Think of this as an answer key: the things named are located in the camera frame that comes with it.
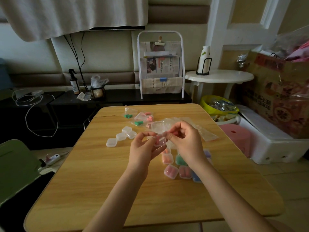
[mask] white cloth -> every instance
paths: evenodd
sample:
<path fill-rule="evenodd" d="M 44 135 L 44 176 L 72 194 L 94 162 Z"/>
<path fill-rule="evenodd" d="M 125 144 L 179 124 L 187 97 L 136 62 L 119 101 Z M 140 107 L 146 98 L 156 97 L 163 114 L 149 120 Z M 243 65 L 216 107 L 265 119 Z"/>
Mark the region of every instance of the white cloth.
<path fill-rule="evenodd" d="M 15 33 L 37 41 L 93 27 L 145 26 L 148 0 L 0 0 Z"/>

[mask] cardboard box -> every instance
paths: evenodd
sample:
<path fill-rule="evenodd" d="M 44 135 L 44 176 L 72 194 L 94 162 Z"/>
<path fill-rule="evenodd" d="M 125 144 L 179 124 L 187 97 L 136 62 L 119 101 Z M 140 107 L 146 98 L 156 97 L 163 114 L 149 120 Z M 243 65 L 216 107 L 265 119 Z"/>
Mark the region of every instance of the cardboard box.
<path fill-rule="evenodd" d="M 244 105 L 293 138 L 309 138 L 309 62 L 288 62 L 249 52 L 244 70 Z"/>

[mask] black cable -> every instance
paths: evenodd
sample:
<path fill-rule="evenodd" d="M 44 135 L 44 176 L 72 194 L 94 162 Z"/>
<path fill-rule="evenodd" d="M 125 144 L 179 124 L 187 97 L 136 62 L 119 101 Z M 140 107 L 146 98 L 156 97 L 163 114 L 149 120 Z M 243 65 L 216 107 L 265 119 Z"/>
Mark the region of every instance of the black cable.
<path fill-rule="evenodd" d="M 71 44 L 69 43 L 69 41 L 68 41 L 68 39 L 66 38 L 66 36 L 65 36 L 65 35 L 63 35 L 63 36 L 64 36 L 66 42 L 69 44 L 69 46 L 70 46 L 70 48 L 71 48 L 71 50 L 72 50 L 72 52 L 73 52 L 73 54 L 74 54 L 74 56 L 75 56 L 75 59 L 76 59 L 77 64 L 78 64 L 79 72 L 80 72 L 80 75 L 81 75 L 82 80 L 83 80 L 83 86 L 85 87 L 86 92 L 88 92 L 89 89 L 88 89 L 88 87 L 87 87 L 87 85 L 86 85 L 86 83 L 85 83 L 82 70 L 81 70 L 81 68 L 80 68 L 80 66 L 79 66 L 79 60 L 78 60 L 78 56 L 77 56 L 77 53 L 76 53 L 76 50 L 75 50 L 75 47 L 74 47 L 74 44 L 73 44 L 73 41 L 72 41 L 72 36 L 71 36 L 71 34 L 70 34 L 70 38 L 71 38 L 71 42 L 72 42 L 72 46 L 73 46 L 74 50 L 72 49 Z"/>
<path fill-rule="evenodd" d="M 85 61 L 86 61 L 86 58 L 85 58 L 85 55 L 84 55 L 84 52 L 83 52 L 83 38 L 84 38 L 84 35 L 85 35 L 85 31 L 83 31 L 83 36 L 82 36 L 82 53 L 83 53 L 83 56 L 84 56 L 84 61 L 83 61 L 83 64 L 80 66 L 80 69 L 82 69 Z"/>

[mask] spray bottle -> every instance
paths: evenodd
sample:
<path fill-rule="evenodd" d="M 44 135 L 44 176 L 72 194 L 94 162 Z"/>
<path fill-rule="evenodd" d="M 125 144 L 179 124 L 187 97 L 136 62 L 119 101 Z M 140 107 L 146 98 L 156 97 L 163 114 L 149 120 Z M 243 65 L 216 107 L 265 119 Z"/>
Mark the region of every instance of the spray bottle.
<path fill-rule="evenodd" d="M 70 82 L 71 82 L 71 85 L 72 85 L 72 88 L 73 88 L 73 92 L 75 94 L 80 94 L 80 89 L 79 89 L 79 85 L 78 85 L 78 82 L 77 82 L 77 78 L 74 76 L 74 74 L 76 74 L 76 72 L 74 71 L 74 69 L 69 69 L 69 74 L 71 75 Z"/>

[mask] hand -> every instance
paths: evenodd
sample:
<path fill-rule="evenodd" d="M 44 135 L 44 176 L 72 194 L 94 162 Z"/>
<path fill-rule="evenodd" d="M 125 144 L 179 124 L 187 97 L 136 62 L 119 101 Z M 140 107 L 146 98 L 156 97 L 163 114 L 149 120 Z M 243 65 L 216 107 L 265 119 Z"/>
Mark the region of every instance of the hand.
<path fill-rule="evenodd" d="M 207 159 L 201 141 L 201 136 L 197 129 L 193 128 L 185 121 L 177 122 L 163 136 L 177 146 L 181 157 L 189 167 L 195 166 L 201 160 Z"/>
<path fill-rule="evenodd" d="M 130 156 L 127 170 L 140 174 L 143 181 L 148 174 L 148 166 L 150 161 L 165 150 L 166 145 L 155 147 L 156 138 L 150 138 L 143 141 L 144 137 L 156 136 L 155 132 L 141 132 L 137 134 L 131 143 Z"/>

